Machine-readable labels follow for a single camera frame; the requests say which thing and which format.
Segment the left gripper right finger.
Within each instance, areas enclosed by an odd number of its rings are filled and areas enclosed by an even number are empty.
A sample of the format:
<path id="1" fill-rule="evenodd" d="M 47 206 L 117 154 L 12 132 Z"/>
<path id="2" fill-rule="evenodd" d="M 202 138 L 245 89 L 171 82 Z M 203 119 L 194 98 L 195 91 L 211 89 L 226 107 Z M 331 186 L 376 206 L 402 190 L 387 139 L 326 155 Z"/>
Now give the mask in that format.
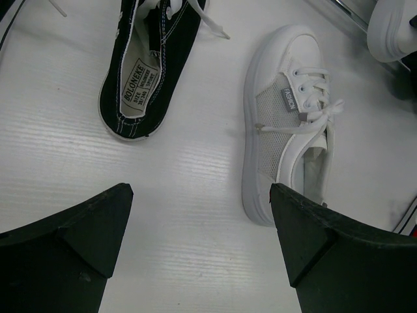
<path id="1" fill-rule="evenodd" d="M 270 204 L 303 312 L 415 312 L 416 237 L 385 231 L 274 184 Z"/>

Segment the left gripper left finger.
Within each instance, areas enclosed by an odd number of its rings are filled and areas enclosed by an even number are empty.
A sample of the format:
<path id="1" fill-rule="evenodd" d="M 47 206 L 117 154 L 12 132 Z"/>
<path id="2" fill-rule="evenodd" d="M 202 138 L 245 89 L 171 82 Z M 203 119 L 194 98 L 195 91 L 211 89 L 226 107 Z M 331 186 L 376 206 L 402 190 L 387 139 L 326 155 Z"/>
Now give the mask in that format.
<path id="1" fill-rule="evenodd" d="M 1 234 L 2 312 L 98 312 L 134 193 L 119 183 Z"/>

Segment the white sneaker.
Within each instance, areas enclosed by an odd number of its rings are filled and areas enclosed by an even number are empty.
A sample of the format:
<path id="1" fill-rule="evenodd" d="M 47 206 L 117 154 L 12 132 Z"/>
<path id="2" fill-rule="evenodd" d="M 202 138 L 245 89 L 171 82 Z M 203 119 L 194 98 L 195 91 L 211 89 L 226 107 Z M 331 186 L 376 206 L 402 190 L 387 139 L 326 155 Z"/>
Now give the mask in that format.
<path id="1" fill-rule="evenodd" d="M 367 29 L 367 46 L 381 63 L 398 61 L 416 51 L 416 0 L 379 0 Z"/>
<path id="2" fill-rule="evenodd" d="M 248 67 L 243 101 L 242 203 L 248 218 L 275 225 L 270 204 L 275 183 L 324 203 L 334 117 L 344 101 L 330 99 L 330 74 L 309 27 L 284 25 L 266 36 Z"/>

